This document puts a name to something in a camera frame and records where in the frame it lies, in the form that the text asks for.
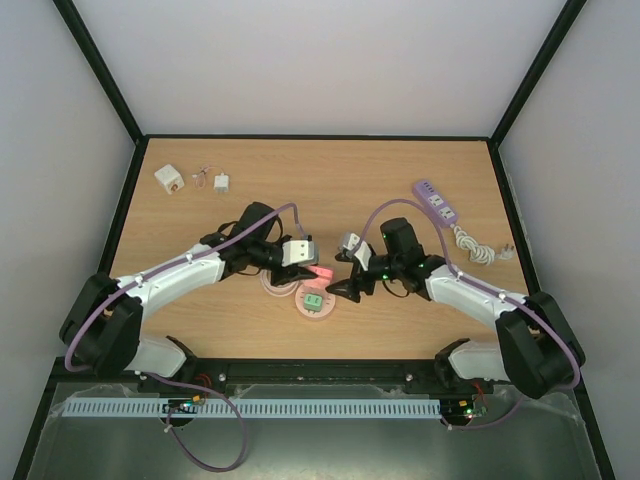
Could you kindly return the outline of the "red pink plug adapter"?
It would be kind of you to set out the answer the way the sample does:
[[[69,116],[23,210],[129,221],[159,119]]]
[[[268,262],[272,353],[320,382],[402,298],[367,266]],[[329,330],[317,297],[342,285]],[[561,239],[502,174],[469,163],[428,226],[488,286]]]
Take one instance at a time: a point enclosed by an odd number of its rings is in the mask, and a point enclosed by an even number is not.
[[[322,267],[319,265],[309,265],[307,269],[315,273],[318,278],[331,281],[334,275],[334,271],[329,267]]]

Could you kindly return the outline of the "round pink socket base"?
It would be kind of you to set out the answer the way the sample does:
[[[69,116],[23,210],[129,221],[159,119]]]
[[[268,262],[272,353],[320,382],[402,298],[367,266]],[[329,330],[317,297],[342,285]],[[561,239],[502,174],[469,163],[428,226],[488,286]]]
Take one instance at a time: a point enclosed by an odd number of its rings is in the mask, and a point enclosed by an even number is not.
[[[335,295],[305,285],[301,285],[296,290],[294,299],[299,313],[312,321],[325,319],[336,306]]]

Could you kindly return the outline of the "purple power strip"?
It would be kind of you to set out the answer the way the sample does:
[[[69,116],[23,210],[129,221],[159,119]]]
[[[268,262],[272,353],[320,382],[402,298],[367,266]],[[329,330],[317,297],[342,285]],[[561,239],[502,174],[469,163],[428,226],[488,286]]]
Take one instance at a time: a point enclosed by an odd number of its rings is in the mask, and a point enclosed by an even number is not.
[[[457,223],[456,211],[428,180],[421,179],[415,182],[412,185],[412,193],[438,226],[450,228]]]

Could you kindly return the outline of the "white charger plug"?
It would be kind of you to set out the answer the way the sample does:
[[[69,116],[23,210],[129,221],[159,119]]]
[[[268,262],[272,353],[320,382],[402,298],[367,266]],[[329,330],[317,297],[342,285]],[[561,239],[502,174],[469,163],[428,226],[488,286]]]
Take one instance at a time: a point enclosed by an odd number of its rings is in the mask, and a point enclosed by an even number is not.
[[[213,189],[216,193],[227,193],[230,190],[230,177],[220,173],[214,177]]]

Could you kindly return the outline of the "white tiger cube plug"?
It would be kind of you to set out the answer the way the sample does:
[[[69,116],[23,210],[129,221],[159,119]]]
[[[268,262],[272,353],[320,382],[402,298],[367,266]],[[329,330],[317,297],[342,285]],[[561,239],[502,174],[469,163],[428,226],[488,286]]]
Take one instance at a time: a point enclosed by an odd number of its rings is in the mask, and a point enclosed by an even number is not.
[[[166,164],[155,171],[154,178],[169,195],[181,190],[185,186],[182,175],[171,164]]]

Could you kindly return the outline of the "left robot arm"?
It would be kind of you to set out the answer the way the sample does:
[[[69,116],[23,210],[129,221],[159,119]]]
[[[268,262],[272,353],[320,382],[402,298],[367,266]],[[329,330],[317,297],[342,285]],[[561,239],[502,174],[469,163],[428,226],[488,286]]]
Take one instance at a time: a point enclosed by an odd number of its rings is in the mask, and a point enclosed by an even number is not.
[[[243,275],[249,267],[268,272],[274,287],[315,278],[310,268],[318,249],[311,235],[300,229],[298,238],[284,232],[270,236],[283,227],[281,213],[296,209],[293,203],[274,209],[253,202],[238,220],[220,225],[157,266],[118,278],[92,275],[59,332],[67,348],[66,370],[90,371],[99,378],[125,371],[174,377],[190,351],[176,339],[144,335],[144,322],[181,297]]]

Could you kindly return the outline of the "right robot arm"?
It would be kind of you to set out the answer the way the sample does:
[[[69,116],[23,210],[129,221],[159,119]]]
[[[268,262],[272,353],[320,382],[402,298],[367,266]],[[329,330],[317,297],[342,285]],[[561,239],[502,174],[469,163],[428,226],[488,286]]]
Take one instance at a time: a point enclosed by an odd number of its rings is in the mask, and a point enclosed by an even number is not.
[[[557,301],[539,291],[516,294],[481,281],[426,254],[404,217],[384,222],[385,253],[377,254],[358,234],[346,233],[336,256],[349,262],[348,278],[328,292],[354,303],[372,295],[378,284],[401,283],[406,293],[444,304],[494,331],[494,344],[459,340],[443,349],[436,379],[445,390],[460,390],[470,380],[508,382],[529,398],[539,399],[556,388],[574,388],[580,381],[584,352]]]

